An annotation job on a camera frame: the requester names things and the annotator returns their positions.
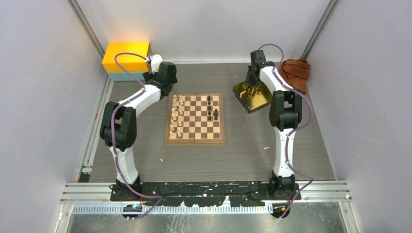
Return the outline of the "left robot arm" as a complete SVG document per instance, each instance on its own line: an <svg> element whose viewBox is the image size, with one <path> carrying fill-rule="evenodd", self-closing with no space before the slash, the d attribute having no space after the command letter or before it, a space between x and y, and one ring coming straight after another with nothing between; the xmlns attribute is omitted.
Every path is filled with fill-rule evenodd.
<svg viewBox="0 0 412 233"><path fill-rule="evenodd" d="M109 147L116 166L117 179L114 186L129 200L137 200L142 193L139 173L133 155L137 138L137 117L152 104L171 92L177 83L177 68L174 63L160 62L158 70L143 74L145 83L130 97L109 101L104 108L100 138Z"/></svg>

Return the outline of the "dark chess piece column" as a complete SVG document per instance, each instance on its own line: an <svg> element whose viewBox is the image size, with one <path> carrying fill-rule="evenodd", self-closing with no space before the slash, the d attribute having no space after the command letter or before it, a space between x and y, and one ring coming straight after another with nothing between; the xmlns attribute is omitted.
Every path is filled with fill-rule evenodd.
<svg viewBox="0 0 412 233"><path fill-rule="evenodd" d="M214 120L218 120L219 113L217 109L214 110L213 116L214 116Z"/></svg>

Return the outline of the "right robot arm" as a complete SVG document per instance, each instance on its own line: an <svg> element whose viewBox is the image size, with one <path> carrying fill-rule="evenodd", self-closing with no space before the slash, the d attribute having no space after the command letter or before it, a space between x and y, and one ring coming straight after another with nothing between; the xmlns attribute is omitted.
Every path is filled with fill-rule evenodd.
<svg viewBox="0 0 412 233"><path fill-rule="evenodd" d="M268 191L275 199L284 198L295 187L294 172L290 168L295 130L302 119L302 98L280 76L273 62L266 60L263 50L251 52L245 83L246 97L255 97L267 89L271 94L269 122L275 131L275 164Z"/></svg>

